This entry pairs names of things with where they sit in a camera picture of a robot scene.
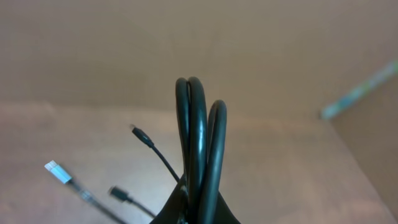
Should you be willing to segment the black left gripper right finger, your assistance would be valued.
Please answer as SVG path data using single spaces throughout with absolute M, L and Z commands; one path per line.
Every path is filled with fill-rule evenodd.
M 229 209 L 221 193 L 218 193 L 214 224 L 240 224 L 239 220 Z

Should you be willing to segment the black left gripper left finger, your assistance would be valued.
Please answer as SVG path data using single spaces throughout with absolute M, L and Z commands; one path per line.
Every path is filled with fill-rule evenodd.
M 150 222 L 150 224 L 185 223 L 188 198 L 186 184 L 186 178 L 181 177 L 172 191 L 169 199 L 166 201 L 158 215 Z

